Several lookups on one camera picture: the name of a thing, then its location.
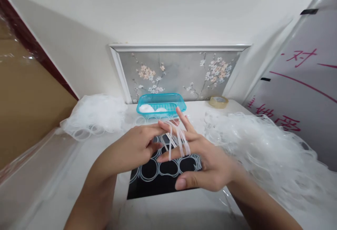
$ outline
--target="fingernail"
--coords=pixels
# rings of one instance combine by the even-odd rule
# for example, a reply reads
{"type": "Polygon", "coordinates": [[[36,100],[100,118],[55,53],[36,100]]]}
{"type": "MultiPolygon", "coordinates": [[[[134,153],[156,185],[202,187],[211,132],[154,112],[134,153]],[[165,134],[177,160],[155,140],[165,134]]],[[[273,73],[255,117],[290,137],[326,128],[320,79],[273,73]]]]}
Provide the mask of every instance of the fingernail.
{"type": "Polygon", "coordinates": [[[159,157],[157,158],[157,162],[163,162],[163,158],[162,158],[161,156],[159,156],[159,157]]]}
{"type": "Polygon", "coordinates": [[[186,189],[186,179],[181,178],[181,179],[177,180],[175,188],[176,188],[176,190],[186,189]]]}

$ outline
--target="floral painting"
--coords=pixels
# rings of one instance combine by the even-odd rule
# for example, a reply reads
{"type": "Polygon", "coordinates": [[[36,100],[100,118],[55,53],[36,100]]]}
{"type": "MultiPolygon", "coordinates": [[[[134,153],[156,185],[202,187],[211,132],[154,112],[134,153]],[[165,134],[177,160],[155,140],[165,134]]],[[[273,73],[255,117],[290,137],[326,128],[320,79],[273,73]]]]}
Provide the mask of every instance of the floral painting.
{"type": "Polygon", "coordinates": [[[179,93],[185,101],[222,95],[240,52],[119,53],[132,103],[144,94],[179,93]]]}

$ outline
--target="white wall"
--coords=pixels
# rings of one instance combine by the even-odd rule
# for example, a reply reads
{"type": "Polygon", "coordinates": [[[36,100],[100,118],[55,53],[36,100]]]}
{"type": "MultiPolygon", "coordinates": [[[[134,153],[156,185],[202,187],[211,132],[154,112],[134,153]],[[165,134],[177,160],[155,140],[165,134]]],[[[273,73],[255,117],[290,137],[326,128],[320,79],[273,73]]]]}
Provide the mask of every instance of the white wall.
{"type": "Polygon", "coordinates": [[[280,22],[294,17],[284,38],[311,0],[11,2],[79,97],[102,92],[122,95],[107,44],[254,43],[227,94],[243,101],[280,22]]]}

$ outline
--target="white frame molding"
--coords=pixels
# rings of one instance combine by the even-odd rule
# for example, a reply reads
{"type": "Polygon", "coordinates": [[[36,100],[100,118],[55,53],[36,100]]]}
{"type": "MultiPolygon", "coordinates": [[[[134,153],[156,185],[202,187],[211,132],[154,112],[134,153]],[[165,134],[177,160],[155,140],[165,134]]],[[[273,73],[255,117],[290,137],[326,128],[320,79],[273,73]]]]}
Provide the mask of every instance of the white frame molding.
{"type": "MultiPolygon", "coordinates": [[[[127,104],[132,104],[132,99],[130,96],[130,91],[127,86],[126,77],[124,74],[123,66],[119,57],[119,53],[126,52],[223,52],[223,51],[237,51],[243,52],[244,50],[251,47],[251,44],[234,44],[234,45],[172,45],[172,44],[163,44],[163,45],[153,45],[153,44],[113,44],[109,45],[110,51],[117,69],[117,73],[120,79],[120,83],[124,92],[124,99],[127,104]]],[[[229,91],[232,87],[235,78],[237,77],[241,65],[243,63],[245,55],[240,56],[237,64],[230,76],[226,87],[224,89],[224,94],[229,91]]]]}

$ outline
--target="white countertop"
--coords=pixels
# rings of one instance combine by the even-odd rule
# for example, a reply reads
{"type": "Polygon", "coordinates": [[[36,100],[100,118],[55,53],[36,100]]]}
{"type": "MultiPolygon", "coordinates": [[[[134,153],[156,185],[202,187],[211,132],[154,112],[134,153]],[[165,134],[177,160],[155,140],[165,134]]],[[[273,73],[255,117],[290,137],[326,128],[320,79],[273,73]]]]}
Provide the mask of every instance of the white countertop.
{"type": "MultiPolygon", "coordinates": [[[[251,114],[233,100],[229,101],[225,109],[214,109],[208,101],[186,102],[186,106],[185,114],[189,116],[199,133],[203,133],[204,116],[208,110],[251,114]]],[[[128,105],[124,130],[133,126],[138,116],[136,107],[136,104],[128,105]]],[[[78,155],[61,179],[57,190],[42,203],[27,229],[63,229],[92,164],[105,148],[122,135],[123,132],[105,133],[101,136],[92,136],[81,143],[78,155]]],[[[193,189],[126,200],[130,174],[131,172],[127,172],[118,175],[109,228],[128,230],[247,229],[246,222],[234,200],[228,197],[227,201],[225,198],[225,192],[229,194],[227,188],[217,193],[193,189]]],[[[324,224],[324,219],[314,215],[308,217],[305,212],[298,212],[296,215],[292,213],[292,215],[304,229],[318,229],[324,224]]],[[[333,227],[327,226],[323,229],[333,229],[333,227]]]]}

